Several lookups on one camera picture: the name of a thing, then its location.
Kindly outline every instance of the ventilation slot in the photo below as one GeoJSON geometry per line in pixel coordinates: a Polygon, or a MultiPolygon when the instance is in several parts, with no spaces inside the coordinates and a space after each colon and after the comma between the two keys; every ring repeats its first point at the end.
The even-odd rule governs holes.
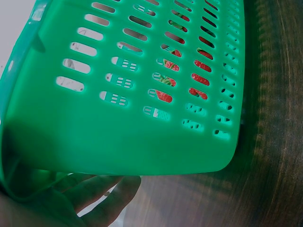
{"type": "Polygon", "coordinates": [[[229,91],[229,90],[227,90],[225,88],[221,89],[221,93],[224,94],[224,95],[226,95],[227,97],[230,97],[230,98],[234,98],[235,97],[235,95],[234,95],[233,92],[231,92],[231,91],[229,91]]]}
{"type": "Polygon", "coordinates": [[[160,120],[164,120],[164,121],[169,121],[170,120],[170,114],[163,111],[163,110],[159,110],[157,108],[154,107],[150,107],[150,106],[145,106],[143,108],[143,112],[151,117],[160,119],[160,120]]]}
{"type": "Polygon", "coordinates": [[[211,35],[212,37],[216,38],[216,35],[213,32],[209,31],[207,28],[201,26],[201,29],[202,29],[202,31],[204,31],[204,32],[208,33],[209,35],[211,35]]]}
{"type": "Polygon", "coordinates": [[[179,18],[182,18],[185,21],[189,21],[189,18],[187,16],[184,16],[184,15],[182,15],[181,13],[179,13],[179,12],[177,12],[175,10],[172,10],[171,12],[172,12],[172,14],[178,16],[179,18]]]}
{"type": "Polygon", "coordinates": [[[213,14],[211,11],[209,11],[208,9],[205,9],[205,8],[203,8],[203,9],[204,9],[204,11],[205,11],[206,13],[208,13],[208,14],[211,15],[212,17],[218,19],[218,17],[217,17],[215,14],[213,14]]]}
{"type": "Polygon", "coordinates": [[[96,9],[100,9],[100,10],[108,12],[108,13],[114,13],[116,11],[114,8],[111,8],[109,6],[103,5],[103,4],[98,3],[98,2],[94,2],[92,4],[92,7],[96,8],[96,9]]]}
{"type": "Polygon", "coordinates": [[[182,53],[179,50],[177,50],[175,48],[171,48],[170,46],[168,46],[166,44],[162,44],[161,48],[177,57],[182,57],[182,53]]]}
{"type": "Polygon", "coordinates": [[[105,79],[108,82],[116,84],[117,86],[131,89],[134,86],[134,83],[130,79],[125,79],[123,77],[117,76],[113,73],[108,73],[105,75],[105,79]]]}
{"type": "Polygon", "coordinates": [[[67,77],[57,77],[56,84],[73,91],[81,92],[84,90],[84,84],[67,77]]]}
{"type": "Polygon", "coordinates": [[[130,16],[129,19],[139,25],[151,28],[152,24],[135,16],[130,16]]]}
{"type": "Polygon", "coordinates": [[[233,79],[230,79],[229,77],[227,77],[226,75],[222,75],[221,78],[229,85],[236,86],[236,82],[233,79]]]}
{"type": "Polygon", "coordinates": [[[209,80],[199,76],[198,74],[191,74],[191,78],[194,79],[195,81],[201,83],[201,84],[204,84],[206,86],[209,86],[209,80]]]}
{"type": "Polygon", "coordinates": [[[63,60],[63,66],[85,74],[90,72],[89,65],[69,58],[63,60]]]}
{"type": "Polygon", "coordinates": [[[203,109],[202,107],[199,107],[197,105],[194,105],[192,103],[186,103],[185,108],[194,113],[194,114],[198,114],[200,116],[205,116],[206,115],[206,110],[203,109]]]}
{"type": "Polygon", "coordinates": [[[223,63],[223,66],[229,72],[231,72],[233,74],[237,74],[237,70],[235,68],[233,68],[232,66],[230,66],[229,64],[223,63]]]}
{"type": "Polygon", "coordinates": [[[151,11],[151,10],[147,9],[146,7],[138,5],[138,4],[134,5],[134,9],[136,9],[140,12],[146,13],[150,16],[155,16],[156,15],[156,13],[154,11],[151,11]]]}
{"type": "Polygon", "coordinates": [[[188,120],[188,119],[184,119],[182,121],[182,124],[185,128],[193,129],[197,132],[203,132],[204,131],[204,127],[201,124],[199,124],[197,122],[193,122],[193,121],[188,120]]]}
{"type": "Polygon", "coordinates": [[[168,38],[171,38],[172,40],[175,40],[181,44],[184,44],[185,41],[184,39],[180,38],[179,36],[176,36],[174,34],[172,34],[171,32],[165,32],[165,35],[168,37],[168,38]]]}
{"type": "Polygon", "coordinates": [[[199,40],[203,43],[205,43],[206,45],[210,46],[211,48],[214,48],[214,44],[206,39],[204,39],[202,36],[199,36],[199,40]]]}
{"type": "Polygon", "coordinates": [[[206,21],[207,23],[209,23],[211,26],[217,27],[217,25],[215,25],[214,22],[210,21],[210,20],[207,19],[206,17],[202,17],[202,19],[203,19],[204,21],[206,21]]]}
{"type": "Polygon", "coordinates": [[[151,4],[155,5],[155,6],[159,5],[159,3],[156,0],[145,0],[145,1],[151,3],[151,4]]]}
{"type": "Polygon", "coordinates": [[[214,6],[213,4],[209,3],[207,0],[205,0],[205,2],[206,2],[209,6],[213,7],[215,10],[218,10],[218,8],[217,8],[216,6],[214,6]]]}
{"type": "Polygon", "coordinates": [[[176,4],[177,6],[180,6],[180,7],[184,8],[184,9],[186,9],[186,10],[189,11],[189,12],[192,11],[190,7],[187,7],[187,6],[185,6],[184,4],[182,4],[182,3],[180,3],[180,2],[178,2],[178,1],[176,1],[176,0],[175,0],[175,4],[176,4]]]}
{"type": "Polygon", "coordinates": [[[148,90],[148,94],[150,97],[152,98],[157,98],[163,102],[166,102],[166,103],[171,103],[172,102],[172,96],[162,92],[162,91],[159,91],[159,90],[156,90],[156,89],[149,89],[148,90]]]}
{"type": "Polygon", "coordinates": [[[134,31],[132,29],[124,28],[123,31],[124,31],[125,34],[127,34],[129,36],[132,36],[134,38],[140,39],[142,41],[146,41],[147,40],[147,36],[145,36],[145,35],[143,35],[143,34],[141,34],[139,32],[136,32],[136,31],[134,31]]]}
{"type": "Polygon", "coordinates": [[[155,72],[152,77],[163,84],[174,87],[176,85],[176,81],[170,77],[164,76],[158,72],[155,72]]]}
{"type": "Polygon", "coordinates": [[[90,30],[85,27],[79,27],[77,30],[77,33],[80,35],[86,36],[88,38],[98,40],[98,41],[101,41],[103,39],[103,35],[101,33],[90,30]]]}
{"type": "Polygon", "coordinates": [[[214,136],[223,139],[223,140],[229,140],[231,138],[230,134],[223,132],[221,130],[215,130],[214,131],[214,136]]]}
{"type": "Polygon", "coordinates": [[[175,28],[180,29],[180,30],[183,31],[183,32],[187,32],[187,28],[185,28],[185,27],[182,26],[182,25],[179,25],[178,23],[176,23],[176,22],[174,22],[174,21],[172,21],[172,20],[169,20],[169,24],[170,24],[170,25],[173,25],[175,28]]]}
{"type": "Polygon", "coordinates": [[[224,110],[228,110],[228,111],[232,111],[232,106],[227,104],[226,102],[220,101],[219,102],[219,106],[224,109],[224,110]]]}
{"type": "Polygon", "coordinates": [[[90,21],[90,22],[94,22],[96,24],[99,25],[103,25],[103,26],[109,26],[109,21],[91,14],[87,14],[85,15],[85,19],[90,21]]]}
{"type": "Polygon", "coordinates": [[[214,59],[213,56],[212,56],[210,53],[206,52],[205,50],[202,50],[201,48],[198,48],[198,49],[197,49],[197,52],[198,52],[199,54],[201,54],[201,55],[203,55],[203,56],[209,58],[210,60],[213,60],[213,59],[214,59]]]}
{"type": "Polygon", "coordinates": [[[125,98],[125,97],[122,97],[120,95],[117,95],[117,94],[113,94],[111,92],[108,92],[108,91],[102,91],[99,95],[99,97],[106,101],[106,102],[109,102],[111,104],[114,104],[114,105],[119,105],[119,106],[127,106],[128,105],[128,100],[125,98]]]}
{"type": "Polygon", "coordinates": [[[168,61],[168,60],[163,59],[163,58],[158,58],[157,63],[159,65],[164,66],[165,68],[168,68],[168,69],[176,71],[176,72],[178,72],[180,70],[180,67],[177,64],[172,63],[171,61],[168,61]]]}
{"type": "Polygon", "coordinates": [[[135,55],[140,56],[140,55],[143,54],[143,51],[140,48],[132,46],[132,45],[127,44],[125,42],[118,42],[117,46],[118,46],[119,49],[125,50],[125,51],[133,53],[135,55]]]}
{"type": "Polygon", "coordinates": [[[70,49],[73,51],[77,51],[77,52],[89,55],[89,56],[97,55],[97,50],[95,48],[86,46],[84,44],[76,43],[76,42],[71,43],[70,49]]]}
{"type": "Polygon", "coordinates": [[[188,92],[190,94],[192,94],[193,96],[195,96],[195,97],[202,98],[203,100],[207,100],[208,99],[207,94],[205,94],[204,92],[199,91],[199,90],[197,90],[195,88],[190,88],[188,92]]]}
{"type": "Polygon", "coordinates": [[[195,65],[198,66],[199,68],[207,71],[207,72],[211,72],[212,69],[208,66],[208,65],[205,65],[204,63],[200,62],[199,60],[195,60],[195,65]]]}
{"type": "Polygon", "coordinates": [[[120,57],[113,57],[111,61],[114,65],[120,66],[126,70],[130,70],[132,72],[138,70],[138,65],[136,63],[130,62],[127,59],[123,59],[120,57]]]}

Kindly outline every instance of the small rectangular hole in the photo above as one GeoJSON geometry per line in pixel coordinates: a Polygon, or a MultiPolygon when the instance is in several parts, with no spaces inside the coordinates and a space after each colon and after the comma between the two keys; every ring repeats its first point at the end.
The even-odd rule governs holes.
{"type": "Polygon", "coordinates": [[[145,0],[145,1],[151,3],[151,4],[155,5],[155,6],[159,5],[159,3],[156,0],[145,0]]]}
{"type": "Polygon", "coordinates": [[[85,27],[79,27],[77,30],[77,33],[80,35],[86,36],[88,38],[98,40],[98,41],[101,41],[103,39],[103,35],[101,33],[90,30],[85,27]]]}
{"type": "Polygon", "coordinates": [[[214,22],[210,21],[210,20],[207,19],[206,17],[202,17],[202,19],[203,19],[204,21],[206,21],[207,23],[209,23],[211,26],[217,27],[217,25],[216,25],[214,22]]]}
{"type": "Polygon", "coordinates": [[[196,66],[198,66],[199,68],[201,68],[201,69],[207,71],[207,72],[211,72],[211,71],[212,71],[212,69],[211,69],[208,65],[205,65],[204,63],[202,63],[202,62],[199,61],[199,60],[195,60],[195,61],[194,61],[194,64],[195,64],[196,66]]]}
{"type": "Polygon", "coordinates": [[[80,61],[67,58],[63,60],[62,64],[63,66],[78,72],[82,72],[85,74],[88,74],[90,72],[90,66],[80,61]]]}
{"type": "Polygon", "coordinates": [[[197,52],[198,52],[199,54],[201,54],[201,55],[203,55],[203,56],[209,58],[210,60],[213,60],[213,59],[214,59],[213,56],[212,56],[210,53],[206,52],[205,50],[202,50],[201,48],[197,48],[197,52]]]}
{"type": "Polygon", "coordinates": [[[175,4],[176,4],[177,6],[180,6],[180,7],[184,8],[184,9],[186,9],[186,10],[189,11],[189,12],[192,11],[190,7],[185,6],[185,5],[182,4],[181,2],[178,2],[178,1],[176,1],[176,0],[175,0],[174,2],[175,2],[175,4]]]}
{"type": "Polygon", "coordinates": [[[157,63],[159,65],[164,66],[167,69],[170,69],[170,70],[173,70],[173,71],[176,71],[176,72],[178,72],[180,70],[180,67],[177,64],[175,64],[171,61],[168,61],[166,59],[163,59],[163,58],[158,58],[157,63]]]}
{"type": "Polygon", "coordinates": [[[211,11],[209,11],[208,9],[205,9],[205,8],[203,8],[203,9],[206,13],[208,13],[209,15],[213,16],[214,18],[218,19],[218,17],[214,13],[212,13],[211,11]]]}
{"type": "Polygon", "coordinates": [[[209,80],[199,76],[198,74],[195,74],[195,73],[191,74],[191,78],[201,84],[209,86],[209,80]]]}
{"type": "Polygon", "coordinates": [[[156,81],[159,81],[163,84],[166,84],[168,86],[172,86],[174,87],[177,83],[176,81],[173,79],[173,78],[170,78],[170,77],[167,77],[167,76],[164,76],[158,72],[155,72],[152,77],[156,80],[156,81]]]}
{"type": "Polygon", "coordinates": [[[168,38],[171,38],[172,40],[175,40],[181,44],[185,44],[185,40],[180,38],[179,36],[176,36],[175,34],[172,34],[171,32],[165,32],[165,35],[168,37],[168,38]]]}
{"type": "Polygon", "coordinates": [[[208,46],[214,48],[214,44],[213,44],[212,42],[210,42],[210,41],[204,39],[202,36],[199,36],[199,40],[200,40],[201,42],[205,43],[206,45],[208,45],[208,46]]]}
{"type": "Polygon", "coordinates": [[[181,13],[179,13],[179,12],[177,12],[175,10],[172,10],[171,12],[172,12],[172,14],[178,16],[179,18],[182,18],[185,21],[189,21],[189,18],[187,16],[184,16],[184,15],[182,15],[181,13]]]}
{"type": "Polygon", "coordinates": [[[99,24],[99,25],[109,26],[109,21],[108,20],[106,20],[104,18],[101,18],[101,17],[94,16],[92,14],[85,15],[85,19],[90,21],[90,22],[94,22],[96,24],[99,24]]]}
{"type": "Polygon", "coordinates": [[[132,29],[124,28],[123,31],[124,31],[125,34],[127,34],[129,36],[132,36],[134,38],[140,39],[142,41],[146,41],[147,40],[147,36],[145,36],[145,35],[143,35],[143,34],[141,34],[139,32],[136,32],[136,31],[134,31],[132,29]]]}
{"type": "Polygon", "coordinates": [[[97,50],[91,46],[87,46],[84,44],[80,44],[77,42],[71,43],[70,49],[73,51],[77,51],[89,56],[96,56],[97,55],[97,50]]]}
{"type": "Polygon", "coordinates": [[[84,90],[84,84],[67,77],[57,77],[56,84],[73,91],[81,92],[84,90]]]}
{"type": "Polygon", "coordinates": [[[195,89],[195,88],[192,88],[192,87],[191,87],[191,88],[188,90],[188,92],[189,92],[190,94],[192,94],[193,96],[195,96],[195,97],[200,97],[200,98],[202,98],[203,100],[207,100],[207,99],[208,99],[206,93],[204,93],[204,92],[202,92],[202,91],[199,91],[199,90],[197,90],[197,89],[195,89]]]}
{"type": "Polygon", "coordinates": [[[111,8],[107,5],[101,4],[99,2],[93,2],[92,7],[96,8],[96,9],[100,9],[100,10],[108,12],[108,13],[114,13],[116,11],[114,8],[111,8]]]}
{"type": "Polygon", "coordinates": [[[151,28],[152,24],[135,16],[129,16],[129,19],[139,25],[151,28]]]}
{"type": "Polygon", "coordinates": [[[169,94],[166,94],[163,91],[159,91],[156,89],[149,89],[148,94],[150,97],[158,98],[159,100],[161,100],[163,102],[166,102],[166,103],[172,102],[172,96],[170,96],[169,94]]]}

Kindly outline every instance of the wooden table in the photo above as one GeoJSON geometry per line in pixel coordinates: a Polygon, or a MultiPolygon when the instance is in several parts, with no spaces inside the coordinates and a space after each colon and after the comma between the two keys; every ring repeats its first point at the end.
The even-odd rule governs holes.
{"type": "Polygon", "coordinates": [[[303,226],[303,1],[245,0],[245,126],[222,171],[144,177],[125,227],[303,226]]]}

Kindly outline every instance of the oval hole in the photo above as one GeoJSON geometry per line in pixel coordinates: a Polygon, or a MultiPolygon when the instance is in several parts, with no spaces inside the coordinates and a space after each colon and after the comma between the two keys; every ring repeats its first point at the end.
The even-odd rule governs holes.
{"type": "Polygon", "coordinates": [[[109,21],[108,20],[103,19],[101,17],[94,16],[92,14],[87,14],[87,15],[85,15],[84,18],[86,20],[90,21],[90,22],[94,22],[94,23],[99,24],[99,25],[109,26],[109,21]]]}
{"type": "Polygon", "coordinates": [[[175,4],[176,4],[177,6],[180,6],[180,7],[184,8],[184,9],[186,9],[187,11],[191,12],[191,8],[185,6],[185,5],[182,4],[181,2],[178,2],[178,1],[175,0],[175,4]]]}
{"type": "Polygon", "coordinates": [[[216,35],[211,32],[210,30],[208,30],[206,27],[201,26],[202,31],[208,33],[209,35],[211,35],[212,37],[216,38],[216,35]]]}
{"type": "Polygon", "coordinates": [[[84,84],[67,77],[57,77],[56,84],[73,91],[81,92],[84,90],[84,84]]]}
{"type": "Polygon", "coordinates": [[[171,38],[172,40],[175,40],[181,44],[184,44],[185,43],[185,40],[180,38],[179,36],[176,36],[174,34],[172,34],[171,32],[165,32],[165,35],[168,37],[168,38],[171,38]]]}
{"type": "Polygon", "coordinates": [[[169,94],[166,94],[165,92],[156,90],[156,89],[149,89],[148,94],[150,97],[157,98],[163,102],[171,103],[172,102],[172,96],[169,94]]]}
{"type": "Polygon", "coordinates": [[[210,60],[213,60],[213,59],[214,59],[213,56],[212,56],[210,53],[206,52],[205,50],[202,50],[201,48],[198,48],[198,49],[197,49],[197,52],[198,52],[199,54],[201,54],[201,55],[203,55],[203,56],[209,58],[210,60]]]}
{"type": "Polygon", "coordinates": [[[151,28],[152,24],[135,16],[129,16],[129,19],[139,25],[151,28]]]}
{"type": "Polygon", "coordinates": [[[140,39],[142,41],[146,41],[147,40],[147,36],[145,36],[145,35],[143,35],[143,34],[141,34],[139,32],[136,32],[136,31],[134,31],[132,29],[124,28],[123,31],[124,31],[125,34],[127,34],[129,36],[132,36],[134,38],[140,39]]]}
{"type": "Polygon", "coordinates": [[[172,10],[171,12],[172,12],[172,14],[174,14],[174,15],[176,15],[176,16],[182,18],[183,20],[189,21],[189,18],[188,18],[187,16],[182,15],[181,13],[179,13],[179,12],[177,12],[177,11],[175,11],[175,10],[172,10]]]}
{"type": "Polygon", "coordinates": [[[202,91],[199,91],[199,90],[197,90],[197,89],[195,89],[195,88],[193,88],[193,87],[191,87],[191,88],[188,90],[188,92],[189,92],[190,94],[192,94],[193,96],[195,96],[195,97],[200,97],[200,98],[202,98],[203,100],[207,100],[207,99],[208,99],[206,93],[204,93],[204,92],[202,92],[202,91]]]}
{"type": "Polygon", "coordinates": [[[191,74],[191,78],[201,84],[209,86],[209,80],[199,76],[198,74],[195,74],[195,73],[191,74]]]}
{"type": "Polygon", "coordinates": [[[217,17],[215,14],[213,14],[211,11],[209,11],[208,9],[205,9],[205,8],[203,8],[203,9],[204,9],[204,11],[205,11],[206,13],[208,13],[208,14],[211,15],[212,17],[218,19],[218,17],[217,17]]]}
{"type": "Polygon", "coordinates": [[[204,39],[202,36],[199,36],[199,40],[200,40],[201,42],[205,43],[206,45],[208,45],[208,46],[214,48],[214,44],[213,44],[212,42],[210,42],[210,41],[204,39]]]}
{"type": "Polygon", "coordinates": [[[155,5],[155,6],[159,5],[159,3],[156,0],[145,0],[145,1],[151,3],[151,4],[155,5]]]}
{"type": "Polygon", "coordinates": [[[152,77],[156,80],[159,81],[160,83],[166,84],[168,86],[174,87],[177,83],[173,78],[164,76],[158,72],[155,72],[152,77]]]}
{"type": "Polygon", "coordinates": [[[77,33],[80,35],[86,36],[88,38],[99,40],[99,41],[101,41],[103,39],[103,35],[101,33],[90,30],[85,27],[79,27],[77,30],[77,33]]]}
{"type": "Polygon", "coordinates": [[[169,20],[169,24],[172,25],[172,26],[174,26],[177,29],[180,29],[183,32],[187,32],[187,28],[186,27],[184,27],[184,26],[182,26],[182,25],[180,25],[180,24],[178,24],[178,23],[176,23],[176,22],[174,22],[172,20],[169,20]]]}
{"type": "Polygon", "coordinates": [[[82,72],[85,74],[88,74],[90,72],[90,66],[88,64],[82,63],[80,61],[76,61],[73,59],[66,58],[63,60],[63,66],[78,71],[82,72]]]}
{"type": "Polygon", "coordinates": [[[91,46],[87,46],[84,44],[80,44],[77,42],[71,43],[70,49],[73,51],[77,51],[89,56],[96,56],[97,55],[97,50],[91,46]]]}
{"type": "Polygon", "coordinates": [[[215,25],[214,22],[210,21],[210,20],[207,19],[206,17],[202,17],[202,19],[203,19],[204,21],[206,21],[207,23],[209,23],[211,26],[217,27],[217,25],[215,25]]]}
{"type": "Polygon", "coordinates": [[[205,2],[207,3],[207,5],[213,7],[215,10],[218,10],[218,8],[216,6],[214,6],[213,4],[209,3],[207,0],[205,0],[205,2]]]}
{"type": "Polygon", "coordinates": [[[211,72],[212,69],[208,66],[208,65],[205,65],[204,63],[202,63],[201,61],[199,60],[195,60],[194,61],[195,65],[198,66],[199,68],[207,71],[207,72],[211,72]]]}
{"type": "Polygon", "coordinates": [[[108,13],[114,13],[116,11],[114,8],[111,8],[109,6],[103,5],[103,4],[99,3],[99,2],[94,2],[92,4],[92,6],[94,8],[96,8],[96,9],[100,9],[100,10],[108,12],[108,13]]]}

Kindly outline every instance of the wooden surface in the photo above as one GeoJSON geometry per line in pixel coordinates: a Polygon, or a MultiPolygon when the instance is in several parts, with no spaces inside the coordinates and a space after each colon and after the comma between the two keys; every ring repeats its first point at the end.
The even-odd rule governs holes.
{"type": "Polygon", "coordinates": [[[232,162],[144,177],[125,227],[303,226],[303,1],[245,2],[246,114],[232,162]]]}

